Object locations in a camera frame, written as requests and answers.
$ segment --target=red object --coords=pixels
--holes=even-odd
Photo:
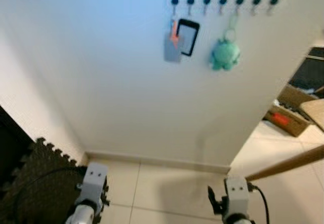
[[[272,118],[273,120],[275,120],[277,123],[280,123],[281,125],[287,125],[290,121],[289,118],[287,118],[286,116],[280,113],[274,113]]]

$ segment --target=white panel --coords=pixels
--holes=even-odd
[[[321,35],[323,3],[243,10],[230,72],[208,67],[229,11],[193,12],[200,31],[180,64],[163,61],[166,0],[0,0],[0,11],[89,151],[229,165]]]

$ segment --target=green plush keychain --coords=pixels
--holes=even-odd
[[[238,64],[240,49],[235,44],[237,19],[237,14],[231,15],[229,26],[224,32],[223,39],[218,40],[212,51],[210,66],[213,70],[231,70],[234,65]]]

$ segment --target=white wall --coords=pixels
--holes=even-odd
[[[166,0],[0,0],[0,12],[88,151],[229,165],[323,29],[324,0],[284,3],[241,11],[230,72],[207,61],[232,10],[193,10],[201,29],[180,64],[163,61]]]
[[[53,102],[21,66],[20,54],[13,48],[3,30],[0,17],[0,105],[31,137],[45,137],[63,154],[69,154],[78,163],[86,161],[85,150],[66,125]]]

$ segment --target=baseboard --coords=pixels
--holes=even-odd
[[[158,159],[158,158],[148,158],[142,156],[131,156],[131,155],[122,155],[122,154],[113,154],[110,152],[103,151],[86,151],[89,161],[92,158],[102,158],[107,160],[114,161],[127,161],[142,163],[147,165],[156,165],[164,167],[174,167],[181,169],[196,170],[202,172],[215,172],[227,174],[230,170],[230,166],[226,165],[207,165],[202,163],[186,162],[186,161],[174,161],[169,159]]]

